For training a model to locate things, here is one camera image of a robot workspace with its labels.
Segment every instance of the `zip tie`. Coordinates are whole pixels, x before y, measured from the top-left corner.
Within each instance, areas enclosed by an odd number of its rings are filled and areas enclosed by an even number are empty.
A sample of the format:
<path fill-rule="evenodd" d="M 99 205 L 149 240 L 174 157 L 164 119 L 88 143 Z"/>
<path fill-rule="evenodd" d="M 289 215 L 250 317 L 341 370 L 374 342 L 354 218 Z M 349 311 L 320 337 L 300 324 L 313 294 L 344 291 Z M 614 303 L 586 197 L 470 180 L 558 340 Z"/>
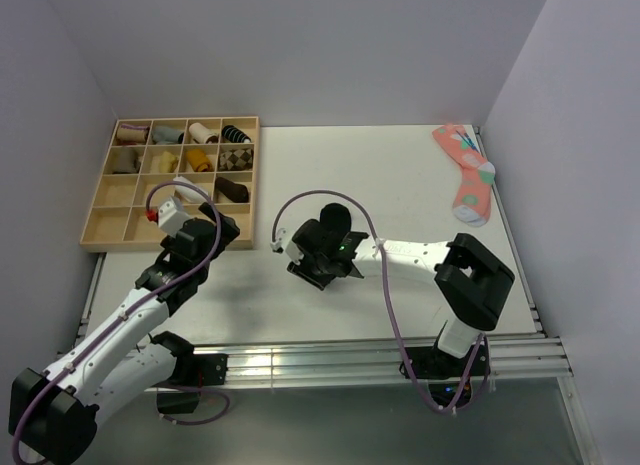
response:
<path fill-rule="evenodd" d="M 376 238 L 375 240 L 376 243 L 376 251 L 373 252 L 373 256 L 375 257 L 376 255 L 378 255 L 378 252 L 384 248 L 384 242 L 387 241 L 386 238 Z"/>
<path fill-rule="evenodd" d="M 283 238 L 282 235 L 286 234 L 286 229 L 285 228 L 279 228 L 278 231 L 276 232 L 276 239 L 273 242 L 270 242 L 269 245 L 271 246 L 271 251 L 272 252 L 276 252 L 276 253 L 281 253 L 282 250 L 282 242 L 283 242 Z"/>

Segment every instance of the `patterned sock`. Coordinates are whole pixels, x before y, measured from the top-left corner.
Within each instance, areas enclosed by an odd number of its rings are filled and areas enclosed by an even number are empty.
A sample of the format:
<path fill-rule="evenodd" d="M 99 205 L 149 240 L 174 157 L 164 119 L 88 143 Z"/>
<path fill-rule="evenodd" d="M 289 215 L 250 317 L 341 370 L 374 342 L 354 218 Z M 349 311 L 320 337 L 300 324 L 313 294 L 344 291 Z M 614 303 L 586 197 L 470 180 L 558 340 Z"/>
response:
<path fill-rule="evenodd" d="M 453 214 L 472 227 L 481 227 L 491 216 L 493 164 L 462 139 L 461 125 L 447 124 L 433 132 L 433 138 L 462 167 L 462 183 L 453 202 Z"/>

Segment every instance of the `white table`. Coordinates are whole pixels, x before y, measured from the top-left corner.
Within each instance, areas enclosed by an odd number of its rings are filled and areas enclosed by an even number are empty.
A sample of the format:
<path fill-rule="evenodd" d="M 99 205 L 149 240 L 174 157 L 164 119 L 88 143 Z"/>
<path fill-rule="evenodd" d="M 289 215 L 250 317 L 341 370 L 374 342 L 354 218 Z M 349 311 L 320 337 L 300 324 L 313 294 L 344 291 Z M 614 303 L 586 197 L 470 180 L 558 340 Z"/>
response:
<path fill-rule="evenodd" d="M 458 221 L 451 204 L 460 170 L 431 136 L 434 126 L 263 128 L 256 235 L 251 251 L 225 252 L 211 264 L 198 294 L 156 332 L 171 330 L 197 345 L 263 344 L 391 338 L 378 279 L 336 280 L 320 292 L 286 272 L 269 249 L 273 218 L 294 194 L 333 189 L 360 201 L 382 237 L 433 242 L 475 235 L 516 273 L 493 334 L 536 328 L 495 197 L 488 224 Z M 472 128 L 467 127 L 471 137 Z M 318 217 L 331 197 L 302 199 L 281 225 L 295 229 Z M 368 231 L 350 207 L 354 230 Z M 119 304 L 155 253 L 109 253 L 97 285 L 89 332 Z M 437 287 L 393 280 L 392 297 L 405 337 L 435 337 L 450 317 Z"/>

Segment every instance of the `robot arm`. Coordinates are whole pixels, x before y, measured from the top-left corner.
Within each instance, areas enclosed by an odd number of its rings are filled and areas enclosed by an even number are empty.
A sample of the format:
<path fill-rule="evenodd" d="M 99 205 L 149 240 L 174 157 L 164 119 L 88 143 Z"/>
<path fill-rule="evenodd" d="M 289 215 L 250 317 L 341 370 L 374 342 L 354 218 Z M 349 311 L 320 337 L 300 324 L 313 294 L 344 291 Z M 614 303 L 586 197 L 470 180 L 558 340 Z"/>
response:
<path fill-rule="evenodd" d="M 341 206 L 328 207 L 335 216 Z M 437 285 L 455 315 L 440 332 L 430 354 L 431 375 L 424 378 L 458 374 L 478 335 L 495 329 L 513 272 L 468 234 L 459 233 L 451 242 L 376 242 L 366 233 L 350 231 L 346 208 L 337 222 L 323 220 L 329 215 L 325 210 L 320 221 L 308 220 L 293 234 L 286 229 L 276 233 L 272 249 L 291 259 L 287 270 L 324 290 L 335 278 L 379 276 L 384 248 L 389 276 Z"/>
<path fill-rule="evenodd" d="M 200 211 L 212 220 L 213 210 Z M 29 415 L 20 439 L 52 463 L 76 461 L 92 442 L 98 428 L 135 396 L 161 382 L 197 383 L 201 364 L 194 347 L 175 334 L 153 337 L 151 344 L 127 359 L 136 344 L 173 315 L 208 277 L 208 263 L 196 270 L 211 253 L 220 226 L 216 258 L 239 235 L 233 220 L 221 223 L 193 219 L 179 201 L 170 198 L 152 218 L 168 233 L 164 249 L 153 265 L 143 271 L 127 297 L 113 314 L 75 349 L 49 365 L 42 373 L 24 370 L 13 382 L 9 432 L 15 434 L 22 416 L 36 397 L 49 387 Z M 175 278 L 193 272 L 185 280 L 129 310 L 149 292 Z M 63 376 L 55 386 L 54 377 Z"/>

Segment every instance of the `red part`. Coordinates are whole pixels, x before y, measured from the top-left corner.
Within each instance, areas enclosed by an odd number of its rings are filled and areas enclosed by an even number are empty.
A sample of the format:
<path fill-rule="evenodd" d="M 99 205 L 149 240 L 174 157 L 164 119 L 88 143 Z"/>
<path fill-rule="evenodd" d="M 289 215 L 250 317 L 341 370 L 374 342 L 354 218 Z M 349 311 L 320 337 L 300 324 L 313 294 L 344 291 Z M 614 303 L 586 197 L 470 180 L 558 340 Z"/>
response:
<path fill-rule="evenodd" d="M 149 220 L 150 222 L 156 222 L 158 223 L 158 211 L 154 210 L 154 209 L 149 209 L 145 212 L 145 215 L 147 216 L 147 220 Z"/>

